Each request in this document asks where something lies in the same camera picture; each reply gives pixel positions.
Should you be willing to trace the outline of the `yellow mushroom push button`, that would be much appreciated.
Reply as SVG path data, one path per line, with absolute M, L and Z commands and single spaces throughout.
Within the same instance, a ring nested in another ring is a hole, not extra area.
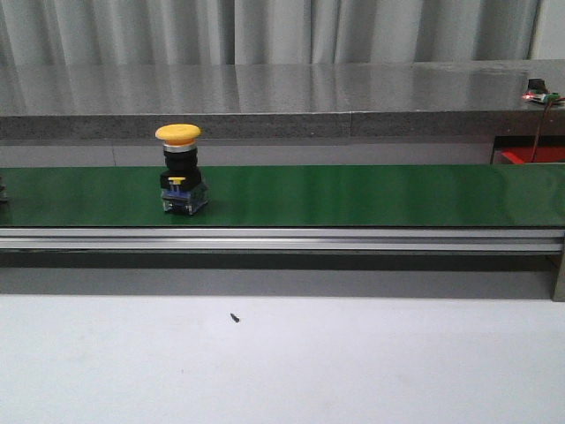
M 198 167 L 196 125 L 160 127 L 155 137 L 162 141 L 167 170 L 160 175 L 162 207 L 166 213 L 193 216 L 208 203 L 207 185 Z

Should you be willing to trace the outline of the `grey stone counter shelf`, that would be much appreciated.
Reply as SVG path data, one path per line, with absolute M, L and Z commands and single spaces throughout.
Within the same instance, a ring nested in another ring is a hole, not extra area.
M 563 134 L 563 107 L 543 118 L 524 100 L 531 78 L 560 92 L 564 63 L 5 66 L 1 136 L 145 139 L 173 123 L 209 139 Z

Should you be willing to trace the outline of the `green conveyor belt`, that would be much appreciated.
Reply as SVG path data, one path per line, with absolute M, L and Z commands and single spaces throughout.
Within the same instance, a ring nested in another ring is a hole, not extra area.
M 158 167 L 6 168 L 4 227 L 509 227 L 564 225 L 564 168 L 220 166 L 208 204 L 165 213 Z

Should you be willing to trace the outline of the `red plastic tray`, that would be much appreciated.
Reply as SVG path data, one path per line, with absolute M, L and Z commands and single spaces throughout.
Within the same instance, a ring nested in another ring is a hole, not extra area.
M 501 151 L 501 157 L 509 163 L 563 163 L 565 158 L 564 147 L 538 148 L 508 148 Z

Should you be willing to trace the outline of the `small green circuit board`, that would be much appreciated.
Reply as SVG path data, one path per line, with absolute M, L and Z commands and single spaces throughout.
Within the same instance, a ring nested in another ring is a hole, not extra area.
M 527 102 L 536 104 L 560 104 L 564 103 L 564 96 L 555 92 L 543 92 L 539 90 L 528 90 L 524 93 L 523 98 Z

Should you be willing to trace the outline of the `black sensor module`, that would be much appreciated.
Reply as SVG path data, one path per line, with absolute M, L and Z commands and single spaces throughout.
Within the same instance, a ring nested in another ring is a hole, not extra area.
M 535 93 L 545 93 L 547 91 L 543 79 L 529 79 L 527 90 Z

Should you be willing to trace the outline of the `grey pleated curtain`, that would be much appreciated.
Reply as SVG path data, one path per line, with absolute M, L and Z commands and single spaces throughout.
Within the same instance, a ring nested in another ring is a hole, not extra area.
M 4 65 L 525 59 L 537 1 L 4 1 Z

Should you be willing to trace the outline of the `aluminium conveyor frame rail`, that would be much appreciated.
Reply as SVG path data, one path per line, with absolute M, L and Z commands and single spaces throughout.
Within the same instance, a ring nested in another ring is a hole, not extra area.
M 561 301 L 564 232 L 6 228 L 1 291 Z

